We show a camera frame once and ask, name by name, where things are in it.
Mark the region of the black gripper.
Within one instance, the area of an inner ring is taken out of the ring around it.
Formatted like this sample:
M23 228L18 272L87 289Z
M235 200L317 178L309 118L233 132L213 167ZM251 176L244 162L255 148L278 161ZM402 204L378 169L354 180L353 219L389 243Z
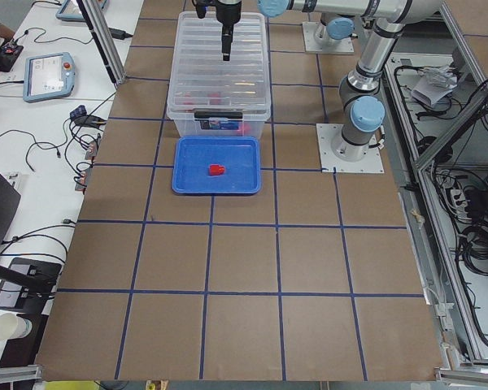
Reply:
M241 19L241 0L215 0L216 18L224 26L221 32L221 53L223 60L230 60L233 43L233 26Z

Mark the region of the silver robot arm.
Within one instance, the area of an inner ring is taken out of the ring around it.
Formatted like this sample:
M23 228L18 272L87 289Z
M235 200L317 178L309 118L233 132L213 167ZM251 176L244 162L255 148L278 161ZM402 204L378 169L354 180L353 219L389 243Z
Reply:
M344 77L339 94L345 121L331 148L338 158L358 162L364 158L374 132L385 118L383 104L374 97L386 61L408 24L438 11L441 1L259 1L259 11L274 18L288 10L374 18L373 30L355 66Z
M224 61L230 60L234 26L240 21L241 1L193 1L198 18L205 16L213 7L216 20L221 23L221 53ZM354 46L351 36L355 23L351 16L322 13L318 22L303 22L304 48L313 54L352 55Z

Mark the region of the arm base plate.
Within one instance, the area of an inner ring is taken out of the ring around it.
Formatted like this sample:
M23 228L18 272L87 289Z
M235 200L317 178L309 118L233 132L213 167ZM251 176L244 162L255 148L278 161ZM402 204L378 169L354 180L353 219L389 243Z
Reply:
M317 141L320 151L320 165L323 172L353 174L383 174L381 160L384 136L380 127L381 138L375 132L367 145L354 146L342 139L340 123L318 123L316 125Z
M305 51L312 54L353 55L354 46L349 37L335 40L329 36L326 27L320 22L303 22Z

